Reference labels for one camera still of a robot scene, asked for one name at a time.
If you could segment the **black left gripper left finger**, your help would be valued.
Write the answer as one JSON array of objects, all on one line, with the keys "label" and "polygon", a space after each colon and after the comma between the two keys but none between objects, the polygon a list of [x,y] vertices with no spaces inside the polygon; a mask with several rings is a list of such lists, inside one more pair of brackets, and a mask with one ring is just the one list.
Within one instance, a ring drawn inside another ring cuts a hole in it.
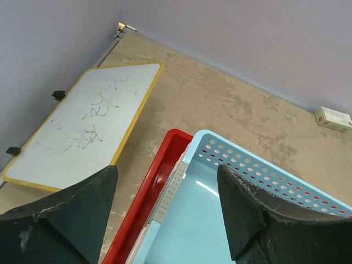
[{"label": "black left gripper left finger", "polygon": [[98,263],[116,166],[1,215],[1,263]]}]

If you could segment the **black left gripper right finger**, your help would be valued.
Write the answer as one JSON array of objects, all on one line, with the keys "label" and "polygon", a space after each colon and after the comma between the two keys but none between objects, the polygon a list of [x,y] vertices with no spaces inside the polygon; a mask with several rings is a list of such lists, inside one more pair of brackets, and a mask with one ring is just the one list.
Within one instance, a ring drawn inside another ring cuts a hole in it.
[{"label": "black left gripper right finger", "polygon": [[217,183],[235,263],[351,263],[351,218],[296,205],[226,165]]}]

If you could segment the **light blue perforated basket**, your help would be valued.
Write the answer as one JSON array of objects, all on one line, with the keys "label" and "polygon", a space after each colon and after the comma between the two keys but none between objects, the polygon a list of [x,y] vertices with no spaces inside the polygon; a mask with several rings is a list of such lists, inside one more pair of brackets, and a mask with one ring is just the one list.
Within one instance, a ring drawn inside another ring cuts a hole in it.
[{"label": "light blue perforated basket", "polygon": [[217,170],[226,165],[296,205],[351,218],[351,207],[209,131],[198,131],[150,212],[148,238],[133,263],[235,263],[230,257]]}]

